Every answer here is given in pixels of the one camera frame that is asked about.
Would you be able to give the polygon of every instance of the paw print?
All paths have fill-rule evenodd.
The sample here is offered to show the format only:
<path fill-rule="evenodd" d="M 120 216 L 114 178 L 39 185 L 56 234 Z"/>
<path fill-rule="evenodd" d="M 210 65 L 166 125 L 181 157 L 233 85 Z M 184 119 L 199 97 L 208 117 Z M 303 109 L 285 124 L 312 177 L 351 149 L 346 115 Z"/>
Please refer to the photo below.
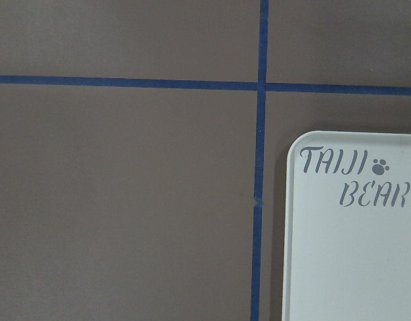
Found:
<path fill-rule="evenodd" d="M 385 166 L 386 165 L 386 160 L 384 160 L 384 159 L 379 160 L 379 163 L 378 163 L 377 159 L 374 159 L 373 163 L 374 163 L 374 165 L 372 167 L 372 170 L 373 170 L 373 173 L 375 173 L 376 175 L 383 175 L 385 173 L 385 171 L 390 170 L 389 166 Z"/>

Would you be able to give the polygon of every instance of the gray wall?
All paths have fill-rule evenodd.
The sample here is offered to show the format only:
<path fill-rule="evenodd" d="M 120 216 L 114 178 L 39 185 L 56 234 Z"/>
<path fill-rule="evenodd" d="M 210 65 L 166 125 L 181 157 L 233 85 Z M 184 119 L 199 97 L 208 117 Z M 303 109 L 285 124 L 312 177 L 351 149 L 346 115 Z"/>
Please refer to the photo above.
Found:
<path fill-rule="evenodd" d="M 0 75 L 257 81 L 259 1 L 0 0 Z M 268 82 L 411 87 L 411 1 L 270 0 Z M 248 320 L 256 92 L 0 84 L 0 321 Z M 260 320 L 289 145 L 411 97 L 268 92 Z"/>

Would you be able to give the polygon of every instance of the white tray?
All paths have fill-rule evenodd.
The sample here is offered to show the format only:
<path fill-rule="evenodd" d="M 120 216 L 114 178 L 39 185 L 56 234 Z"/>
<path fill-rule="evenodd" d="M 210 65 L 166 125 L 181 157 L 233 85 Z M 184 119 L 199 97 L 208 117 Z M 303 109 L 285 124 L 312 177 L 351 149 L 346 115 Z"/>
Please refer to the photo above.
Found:
<path fill-rule="evenodd" d="M 304 134 L 287 160 L 283 321 L 395 320 L 411 320 L 411 135 Z"/>

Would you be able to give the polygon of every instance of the blue tape line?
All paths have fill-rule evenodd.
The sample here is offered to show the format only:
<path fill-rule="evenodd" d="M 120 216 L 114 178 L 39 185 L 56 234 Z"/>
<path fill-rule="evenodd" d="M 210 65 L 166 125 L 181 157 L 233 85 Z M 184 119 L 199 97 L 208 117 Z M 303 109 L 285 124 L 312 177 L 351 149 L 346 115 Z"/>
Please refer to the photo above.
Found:
<path fill-rule="evenodd" d="M 411 96 L 411 87 L 267 83 L 266 89 L 269 92 Z"/>
<path fill-rule="evenodd" d="M 209 90 L 257 90 L 255 82 L 214 82 L 198 80 L 153 80 L 130 78 L 88 78 L 49 76 L 0 76 L 0 84 L 178 88 Z"/>
<path fill-rule="evenodd" d="M 259 320 L 260 267 L 261 267 L 262 204 L 254 206 L 253 213 L 253 265 L 251 274 L 251 321 Z"/>
<path fill-rule="evenodd" d="M 256 153 L 253 214 L 253 258 L 251 262 L 251 321 L 259 320 L 263 164 L 265 159 L 266 72 L 269 0 L 260 1 L 259 69 L 257 73 Z"/>

